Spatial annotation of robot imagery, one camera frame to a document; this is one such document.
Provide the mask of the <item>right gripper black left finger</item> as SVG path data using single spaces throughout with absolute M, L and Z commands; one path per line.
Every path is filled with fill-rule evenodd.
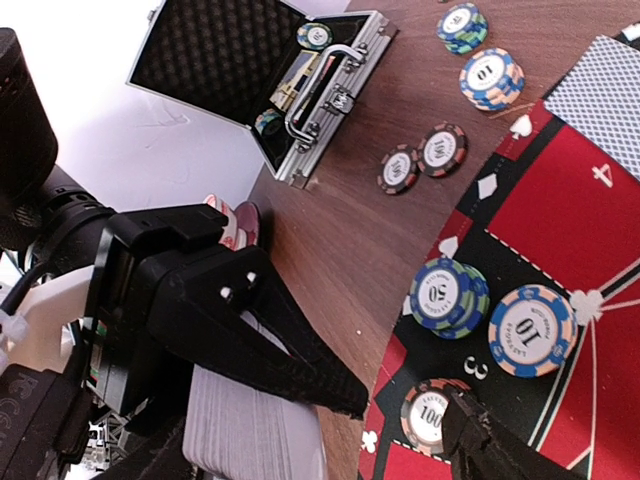
M 194 466 L 182 452 L 186 418 L 170 418 L 154 435 L 120 463 L 95 479 L 182 480 L 194 479 Z

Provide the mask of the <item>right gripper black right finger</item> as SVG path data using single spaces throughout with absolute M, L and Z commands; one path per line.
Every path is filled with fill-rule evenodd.
M 454 479 L 579 479 L 527 446 L 469 392 L 453 389 L 442 420 Z

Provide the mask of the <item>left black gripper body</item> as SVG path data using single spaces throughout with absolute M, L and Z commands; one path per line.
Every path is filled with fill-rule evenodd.
M 227 218 L 207 204 L 138 210 L 107 221 L 85 310 L 91 341 L 88 386 L 126 416 L 155 396 L 177 359 L 146 323 L 161 280 L 171 271 L 231 250 L 219 243 Z

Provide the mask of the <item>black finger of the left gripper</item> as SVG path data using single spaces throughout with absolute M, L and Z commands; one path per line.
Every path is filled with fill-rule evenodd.
M 154 337 L 172 354 L 281 398 L 363 417 L 368 390 L 316 333 L 258 247 L 166 275 Z

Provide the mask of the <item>red black chips seat three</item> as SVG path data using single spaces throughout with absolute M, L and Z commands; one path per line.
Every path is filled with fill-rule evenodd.
M 415 384 L 400 410 L 401 427 L 409 444 L 428 456 L 442 454 L 442 421 L 452 394 L 470 390 L 459 379 L 432 378 Z

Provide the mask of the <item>blue playing card deck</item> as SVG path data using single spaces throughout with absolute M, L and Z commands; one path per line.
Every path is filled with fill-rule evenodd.
M 313 405 L 291 402 L 196 365 L 182 443 L 214 479 L 327 479 Z

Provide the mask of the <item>white chips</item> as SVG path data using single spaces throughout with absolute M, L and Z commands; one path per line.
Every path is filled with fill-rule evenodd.
M 520 378 L 547 375 L 568 359 L 576 344 L 574 311 L 560 293 L 541 284 L 523 285 L 494 309 L 488 343 L 495 362 Z

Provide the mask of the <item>green chips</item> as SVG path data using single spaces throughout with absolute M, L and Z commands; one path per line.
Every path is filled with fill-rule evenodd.
M 405 306 L 407 315 L 439 338 L 459 340 L 470 335 L 487 314 L 489 285 L 474 266 L 434 258 L 415 274 Z

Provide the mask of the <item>red black chip stack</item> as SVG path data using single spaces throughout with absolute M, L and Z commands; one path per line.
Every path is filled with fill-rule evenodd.
M 381 160 L 377 184 L 387 195 L 398 195 L 416 183 L 418 173 L 414 149 L 407 144 L 398 144 Z

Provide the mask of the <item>single red black chip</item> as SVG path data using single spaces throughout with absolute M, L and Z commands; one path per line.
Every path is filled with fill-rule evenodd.
M 444 177 L 465 160 L 468 139 L 457 124 L 443 122 L 434 126 L 417 147 L 419 170 L 430 177 Z

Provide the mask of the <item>green white chip stack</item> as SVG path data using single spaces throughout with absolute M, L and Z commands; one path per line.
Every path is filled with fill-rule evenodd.
M 466 2 L 451 7 L 439 20 L 436 32 L 450 53 L 464 55 L 486 40 L 489 23 L 474 3 Z

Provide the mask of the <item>card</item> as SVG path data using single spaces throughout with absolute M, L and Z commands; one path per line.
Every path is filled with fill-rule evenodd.
M 599 35 L 545 100 L 634 178 L 639 177 L 639 51 Z

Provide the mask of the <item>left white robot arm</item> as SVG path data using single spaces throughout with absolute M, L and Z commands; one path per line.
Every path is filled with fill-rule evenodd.
M 1 245 L 35 263 L 4 303 L 33 284 L 92 268 L 88 320 L 62 373 L 11 368 L 1 396 L 1 475 L 47 479 L 80 456 L 91 387 L 128 411 L 148 397 L 165 411 L 188 364 L 277 397 L 361 419 L 368 391 L 314 331 L 268 254 L 221 242 L 225 216 L 199 204 L 116 213 L 55 164 L 58 143 L 16 33 L 1 32 Z

